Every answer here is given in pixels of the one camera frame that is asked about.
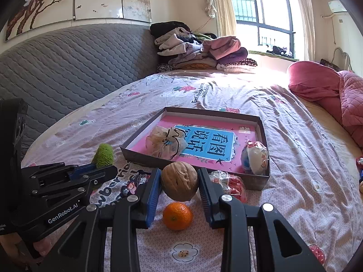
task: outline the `green fuzzy toy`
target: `green fuzzy toy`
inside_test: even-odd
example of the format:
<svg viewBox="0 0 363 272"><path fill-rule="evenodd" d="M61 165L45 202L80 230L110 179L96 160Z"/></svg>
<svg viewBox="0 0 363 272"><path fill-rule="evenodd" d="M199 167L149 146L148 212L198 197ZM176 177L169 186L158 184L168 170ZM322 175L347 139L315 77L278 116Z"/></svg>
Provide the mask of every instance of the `green fuzzy toy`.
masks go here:
<svg viewBox="0 0 363 272"><path fill-rule="evenodd" d="M96 168L111 166L113 164L113 149L109 144L102 143L99 145L92 163L96 164Z"/></svg>

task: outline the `bed sheet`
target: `bed sheet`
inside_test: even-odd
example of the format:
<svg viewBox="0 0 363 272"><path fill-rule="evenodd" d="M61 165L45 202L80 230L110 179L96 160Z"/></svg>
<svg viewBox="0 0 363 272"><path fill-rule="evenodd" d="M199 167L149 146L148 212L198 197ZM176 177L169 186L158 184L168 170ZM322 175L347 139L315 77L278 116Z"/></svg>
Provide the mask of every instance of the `bed sheet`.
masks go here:
<svg viewBox="0 0 363 272"><path fill-rule="evenodd" d="M275 205L307 245L315 244L325 252L325 269L340 272L363 238L362 201L353 180L358 172L353 171L351 164L358 153L352 140L340 130L331 131L333 138L329 135L329 123L335 120L319 119L319 107L305 103L311 114L286 87L286 75L273 71L257 75L211 71L152 75L61 120L28 150L22 166L59 161L86 164L100 143L111 144L119 175L91 196L91 202L102 207L120 199L121 187L132 176L150 172L151 169L126 162L119 145L163 107L258 115L269 144L271 177L262 192L248 191L248 203ZM321 192L314 190L316 183ZM195 215L192 226L178 233L162 224L162 210L170 202L161 194L152 227L137 231L141 271L219 271L223 234L209 229L198 197L187 203ZM252 234L250 240L255 270ZM178 244L192 245L197 256L188 263L175 260L172 254ZM106 270L109 255L108 244Z"/></svg>

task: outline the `tree branch painting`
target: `tree branch painting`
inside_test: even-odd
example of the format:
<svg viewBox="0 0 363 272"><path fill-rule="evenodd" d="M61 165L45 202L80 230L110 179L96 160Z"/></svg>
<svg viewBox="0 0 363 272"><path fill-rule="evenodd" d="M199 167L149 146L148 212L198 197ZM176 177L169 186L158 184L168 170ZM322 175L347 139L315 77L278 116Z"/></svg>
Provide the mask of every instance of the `tree branch painting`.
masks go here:
<svg viewBox="0 0 363 272"><path fill-rule="evenodd" d="M45 4L45 0L25 0L23 7L8 21L8 26L6 30L5 40L8 40L9 36L12 33L15 25L20 21L16 34L19 35L23 32L23 28L28 21L28 19L33 15L32 20L30 22L30 29L33 28L35 19L42 13L45 9L50 7L55 3L59 3L63 0L52 0L52 2Z"/></svg>

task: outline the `screw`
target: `screw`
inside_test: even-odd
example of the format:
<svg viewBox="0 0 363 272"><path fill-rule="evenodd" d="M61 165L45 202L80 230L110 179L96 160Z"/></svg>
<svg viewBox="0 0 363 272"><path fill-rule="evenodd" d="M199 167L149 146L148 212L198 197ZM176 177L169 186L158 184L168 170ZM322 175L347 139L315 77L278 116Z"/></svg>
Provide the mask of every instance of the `screw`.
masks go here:
<svg viewBox="0 0 363 272"><path fill-rule="evenodd" d="M136 195L130 195L128 196L128 201L129 202L134 202L137 201L139 198Z"/></svg>
<svg viewBox="0 0 363 272"><path fill-rule="evenodd" d="M88 210L89 212L93 212L97 209L97 206L93 203L89 204L88 206L86 206L86 210Z"/></svg>
<svg viewBox="0 0 363 272"><path fill-rule="evenodd" d="M222 195L222 200L223 201L231 201L232 197L229 194L223 194Z"/></svg>
<svg viewBox="0 0 363 272"><path fill-rule="evenodd" d="M262 208L266 211L266 212L271 212L273 211L273 205L271 203L264 203L262 205Z"/></svg>

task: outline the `blue gripper pad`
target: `blue gripper pad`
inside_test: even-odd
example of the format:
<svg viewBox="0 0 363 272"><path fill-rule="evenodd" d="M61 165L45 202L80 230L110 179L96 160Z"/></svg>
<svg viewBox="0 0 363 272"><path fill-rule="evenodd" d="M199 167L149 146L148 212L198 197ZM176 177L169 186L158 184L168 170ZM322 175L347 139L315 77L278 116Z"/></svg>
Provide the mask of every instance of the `blue gripper pad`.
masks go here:
<svg viewBox="0 0 363 272"><path fill-rule="evenodd" d="M222 186L209 179L206 168L198 170L199 193L202 199L206 221L212 229L223 228L226 216L219 208L219 198L223 195Z"/></svg>
<svg viewBox="0 0 363 272"><path fill-rule="evenodd" d="M77 180L87 172L93 171L96 169L96 164L89 163L88 165L80 166L74 169L74 171L69 174L70 180Z"/></svg>
<svg viewBox="0 0 363 272"><path fill-rule="evenodd" d="M154 221L157 210L157 201L161 192L161 170L154 169L147 183L137 187L136 195L140 197L140 203L132 210L132 224L138 229L147 229Z"/></svg>

